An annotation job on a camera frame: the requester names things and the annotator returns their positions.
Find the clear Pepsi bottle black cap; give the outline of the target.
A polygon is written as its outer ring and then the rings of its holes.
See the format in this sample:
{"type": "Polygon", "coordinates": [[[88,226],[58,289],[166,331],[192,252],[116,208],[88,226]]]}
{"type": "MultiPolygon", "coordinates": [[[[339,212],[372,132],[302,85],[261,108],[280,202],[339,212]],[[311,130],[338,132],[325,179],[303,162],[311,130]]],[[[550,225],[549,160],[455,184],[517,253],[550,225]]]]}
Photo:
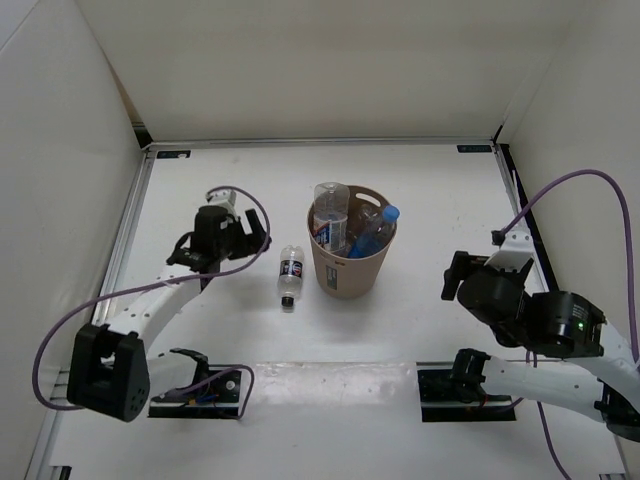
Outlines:
{"type": "Polygon", "coordinates": [[[280,254],[278,294],[283,309],[291,310],[303,285],[304,252],[300,246],[286,246],[280,254]]]}

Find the clear bottle orange white label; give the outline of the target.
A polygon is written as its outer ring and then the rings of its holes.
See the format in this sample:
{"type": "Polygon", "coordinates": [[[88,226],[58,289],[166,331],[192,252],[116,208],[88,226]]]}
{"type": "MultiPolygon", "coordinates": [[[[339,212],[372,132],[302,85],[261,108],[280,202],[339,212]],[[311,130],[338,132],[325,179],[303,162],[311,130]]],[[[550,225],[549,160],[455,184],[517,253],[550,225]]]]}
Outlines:
{"type": "Polygon", "coordinates": [[[338,182],[325,182],[315,187],[314,195],[314,240],[325,251],[338,254],[346,246],[350,190],[338,182]]]}

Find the water bottle blue cap label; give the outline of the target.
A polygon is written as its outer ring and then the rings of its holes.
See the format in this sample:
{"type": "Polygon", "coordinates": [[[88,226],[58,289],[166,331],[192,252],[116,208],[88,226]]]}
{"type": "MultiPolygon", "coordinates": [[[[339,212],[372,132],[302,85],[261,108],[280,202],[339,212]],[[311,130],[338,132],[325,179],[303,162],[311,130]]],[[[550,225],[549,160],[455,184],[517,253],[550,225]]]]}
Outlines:
{"type": "Polygon", "coordinates": [[[380,252],[393,238],[399,217],[400,210],[393,205],[387,205],[380,209],[378,220],[361,235],[355,235],[347,257],[362,259],[380,252]]]}

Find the clear bottle white cap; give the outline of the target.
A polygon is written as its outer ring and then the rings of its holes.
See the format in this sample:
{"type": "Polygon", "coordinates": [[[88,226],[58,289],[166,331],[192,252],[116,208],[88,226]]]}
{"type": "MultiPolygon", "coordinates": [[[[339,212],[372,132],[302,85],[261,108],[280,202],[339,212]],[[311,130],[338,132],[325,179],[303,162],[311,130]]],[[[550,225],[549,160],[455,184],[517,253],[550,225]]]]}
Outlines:
{"type": "Polygon", "coordinates": [[[356,235],[364,233],[380,217],[380,209],[370,203],[364,203],[357,212],[356,235]]]}

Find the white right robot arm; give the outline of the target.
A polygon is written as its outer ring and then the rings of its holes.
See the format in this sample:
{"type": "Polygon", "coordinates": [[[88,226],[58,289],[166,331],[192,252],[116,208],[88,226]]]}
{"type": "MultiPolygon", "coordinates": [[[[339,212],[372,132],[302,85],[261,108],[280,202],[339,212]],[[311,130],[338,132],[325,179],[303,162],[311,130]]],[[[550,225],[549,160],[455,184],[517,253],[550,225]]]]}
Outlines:
{"type": "Polygon", "coordinates": [[[508,266],[494,257],[457,251],[444,272],[441,297],[457,301],[488,326],[499,345],[566,361],[584,374],[529,371],[466,348],[453,362],[450,390],[464,400],[512,395],[551,404],[638,441],[639,373],[629,345],[584,297],[566,291],[527,293],[533,264],[532,254],[508,266]]]}

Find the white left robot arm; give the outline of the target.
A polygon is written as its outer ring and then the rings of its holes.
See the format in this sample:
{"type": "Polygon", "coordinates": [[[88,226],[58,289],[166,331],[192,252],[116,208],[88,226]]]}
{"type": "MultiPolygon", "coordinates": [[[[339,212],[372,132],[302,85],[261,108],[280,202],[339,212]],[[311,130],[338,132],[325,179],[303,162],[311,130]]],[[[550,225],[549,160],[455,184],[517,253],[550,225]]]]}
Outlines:
{"type": "Polygon", "coordinates": [[[223,276],[223,262],[252,263],[270,242],[268,221],[257,210],[239,217],[220,205],[201,207],[193,230],[176,242],[157,282],[136,288],[137,299],[103,325],[79,329],[67,401],[130,422],[150,400],[193,404],[204,397],[229,368],[211,373],[204,354],[173,347],[152,355],[150,347],[188,303],[223,276]]]}

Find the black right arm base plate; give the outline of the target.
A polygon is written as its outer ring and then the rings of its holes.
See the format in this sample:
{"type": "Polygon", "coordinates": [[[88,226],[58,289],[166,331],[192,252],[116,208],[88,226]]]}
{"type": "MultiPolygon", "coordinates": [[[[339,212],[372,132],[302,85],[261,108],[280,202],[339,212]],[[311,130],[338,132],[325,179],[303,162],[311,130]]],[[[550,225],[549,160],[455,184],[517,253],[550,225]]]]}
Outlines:
{"type": "Polygon", "coordinates": [[[513,422],[515,400],[489,395],[451,379],[451,368],[419,368],[417,384],[423,423],[513,422]]]}

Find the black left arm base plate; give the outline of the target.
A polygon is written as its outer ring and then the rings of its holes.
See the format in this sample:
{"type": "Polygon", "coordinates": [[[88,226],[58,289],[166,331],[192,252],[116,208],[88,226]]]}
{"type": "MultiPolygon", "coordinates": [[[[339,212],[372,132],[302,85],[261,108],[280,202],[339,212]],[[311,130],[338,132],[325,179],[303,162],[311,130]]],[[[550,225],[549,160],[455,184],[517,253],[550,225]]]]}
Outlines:
{"type": "Polygon", "coordinates": [[[250,368],[231,369],[210,365],[197,380],[216,378],[194,392],[171,399],[154,397],[148,408],[151,419],[240,420],[252,393],[254,376],[250,368]]]}

